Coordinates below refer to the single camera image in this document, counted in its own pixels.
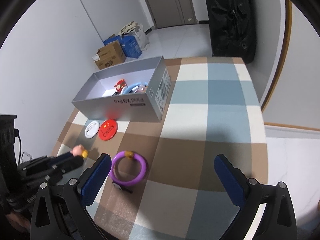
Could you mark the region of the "left hand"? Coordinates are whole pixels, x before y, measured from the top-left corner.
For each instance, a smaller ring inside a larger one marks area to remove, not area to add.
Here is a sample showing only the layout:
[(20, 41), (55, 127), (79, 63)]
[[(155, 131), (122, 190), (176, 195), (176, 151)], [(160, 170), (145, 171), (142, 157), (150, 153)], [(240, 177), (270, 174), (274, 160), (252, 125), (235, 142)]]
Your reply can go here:
[(5, 215), (9, 223), (19, 232), (30, 232), (30, 221), (20, 213), (11, 212)]

